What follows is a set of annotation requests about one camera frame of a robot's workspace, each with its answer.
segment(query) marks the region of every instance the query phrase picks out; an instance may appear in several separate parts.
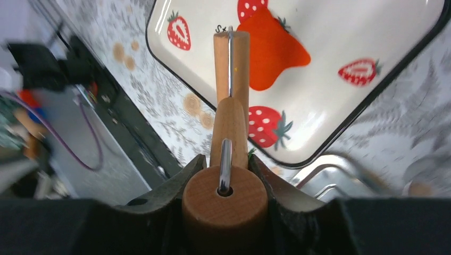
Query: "table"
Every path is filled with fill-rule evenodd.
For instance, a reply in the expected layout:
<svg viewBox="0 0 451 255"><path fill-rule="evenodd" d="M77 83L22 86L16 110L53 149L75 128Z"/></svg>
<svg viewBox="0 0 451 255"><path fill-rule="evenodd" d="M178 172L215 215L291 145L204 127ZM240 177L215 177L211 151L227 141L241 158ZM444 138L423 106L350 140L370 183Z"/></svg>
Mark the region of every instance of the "table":
<svg viewBox="0 0 451 255"><path fill-rule="evenodd" d="M177 160L185 165L198 153L208 155L214 111L147 49L145 30L153 1L57 3ZM328 151L347 155L401 193L412 162L449 148L450 80L448 25ZM285 180L297 172L256 154ZM451 186L446 174L435 177Z"/></svg>

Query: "strawberry illustration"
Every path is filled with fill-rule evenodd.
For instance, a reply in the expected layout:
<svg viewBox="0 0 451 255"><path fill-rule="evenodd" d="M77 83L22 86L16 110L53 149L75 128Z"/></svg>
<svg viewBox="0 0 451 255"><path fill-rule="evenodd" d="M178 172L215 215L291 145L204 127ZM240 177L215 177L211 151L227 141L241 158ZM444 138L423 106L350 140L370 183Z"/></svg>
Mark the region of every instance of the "strawberry illustration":
<svg viewBox="0 0 451 255"><path fill-rule="evenodd" d="M238 19L240 23L250 18L255 11L268 7L268 0L238 0Z"/></svg>
<svg viewBox="0 0 451 255"><path fill-rule="evenodd" d="M352 85L363 87L368 85L380 71L379 60L361 58L342 67L338 71L338 75Z"/></svg>
<svg viewBox="0 0 451 255"><path fill-rule="evenodd" d="M177 48L183 50L191 49L191 37L189 35L189 29L186 20L182 16L179 16L179 12L174 14L174 11L172 11L168 22L169 41Z"/></svg>
<svg viewBox="0 0 451 255"><path fill-rule="evenodd" d="M282 115L266 106L249 107L249 137L260 147L268 148L274 145L277 151L279 144L285 148L284 139L290 139L287 132L293 126L293 121L286 125L285 112Z"/></svg>

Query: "metal rod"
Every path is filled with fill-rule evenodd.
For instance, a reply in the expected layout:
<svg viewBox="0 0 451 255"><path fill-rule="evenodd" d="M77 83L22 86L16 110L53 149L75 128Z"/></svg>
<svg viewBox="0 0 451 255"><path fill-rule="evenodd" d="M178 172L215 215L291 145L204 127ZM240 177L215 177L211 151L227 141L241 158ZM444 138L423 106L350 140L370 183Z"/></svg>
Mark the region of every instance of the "metal rod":
<svg viewBox="0 0 451 255"><path fill-rule="evenodd" d="M230 193L230 172L232 168L232 141L224 139L222 141L221 163L219 173L218 194L226 197Z"/></svg>
<svg viewBox="0 0 451 255"><path fill-rule="evenodd" d="M229 97L233 92L233 27L229 26Z"/></svg>

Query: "wooden peg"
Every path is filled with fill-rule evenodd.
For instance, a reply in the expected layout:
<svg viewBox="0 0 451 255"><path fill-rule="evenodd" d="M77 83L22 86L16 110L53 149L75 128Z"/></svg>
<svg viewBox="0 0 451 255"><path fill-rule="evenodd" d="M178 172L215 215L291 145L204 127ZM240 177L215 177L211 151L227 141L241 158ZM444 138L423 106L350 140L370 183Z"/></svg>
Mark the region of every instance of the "wooden peg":
<svg viewBox="0 0 451 255"><path fill-rule="evenodd" d="M28 130L28 132L41 140L44 135L47 133L47 129L42 125L34 122L28 116L28 112L24 108L18 108L14 111L14 117Z"/></svg>
<svg viewBox="0 0 451 255"><path fill-rule="evenodd" d="M243 106L246 123L246 137L249 132L249 59L250 35L244 31L233 33L233 97ZM218 104L229 96L228 65L229 47L228 32L213 36L214 67L216 72L216 95Z"/></svg>
<svg viewBox="0 0 451 255"><path fill-rule="evenodd" d="M232 164L247 169L248 150L246 125L241 103L228 97L219 102L214 118L213 136L210 153L210 166L221 162L222 140L232 141Z"/></svg>
<svg viewBox="0 0 451 255"><path fill-rule="evenodd" d="M37 159L39 156L39 140L30 134L28 135L26 143L27 144L23 150L23 154L31 160Z"/></svg>
<svg viewBox="0 0 451 255"><path fill-rule="evenodd" d="M182 215L187 236L196 254L254 254L265 228L266 189L254 173L232 166L233 193L222 197L217 192L219 174L219 166L209 167L186 185Z"/></svg>

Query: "wire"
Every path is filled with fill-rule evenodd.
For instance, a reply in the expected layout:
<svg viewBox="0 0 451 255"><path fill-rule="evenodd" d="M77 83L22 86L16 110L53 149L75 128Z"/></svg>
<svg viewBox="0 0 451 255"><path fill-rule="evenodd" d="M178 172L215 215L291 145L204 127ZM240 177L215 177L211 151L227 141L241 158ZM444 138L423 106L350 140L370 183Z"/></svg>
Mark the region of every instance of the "wire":
<svg viewBox="0 0 451 255"><path fill-rule="evenodd" d="M88 124L89 130L91 131L91 134L94 137L94 140L96 142L96 147L97 147L97 152L99 155L99 162L97 164L97 166L95 167L90 167L88 165L86 165L83 161L81 161L81 159L69 148L69 146L64 142L64 140L61 138L61 136L58 134L58 132L52 127L52 125L46 121L37 111L35 111L33 108L31 108L27 103L25 103L24 101L22 101L20 98L18 98L17 96L15 96L12 93L6 92L6 91L1 91L0 90L0 96L8 98L10 100L13 100L15 102L17 102L18 104L20 104L22 107L24 107L25 109L27 109L29 112L33 113L36 118L38 118L39 121L41 121L41 123L49 130L49 132L58 140L58 142L61 143L61 145L69 152L69 154L84 168L91 170L91 171L97 171L100 170L103 166L103 152L102 152L102 147L100 145L99 139L94 131L93 126L91 125L88 116L86 116L85 113L85 109L83 108L83 104L81 103L81 96L78 95L78 100L79 100L79 107L80 107L80 111L81 114L83 115L83 118L85 119L85 122Z"/></svg>
<svg viewBox="0 0 451 255"><path fill-rule="evenodd" d="M53 33L53 35L50 37L48 42L45 44L47 48L51 48L57 38L59 38L61 40L61 42L63 42L63 44L66 46L66 48L68 48L68 49L71 48L70 45L66 42L66 40L64 40L63 36L61 35L61 31L63 30L63 28L64 28L64 22L60 22L60 24L56 28L55 32Z"/></svg>

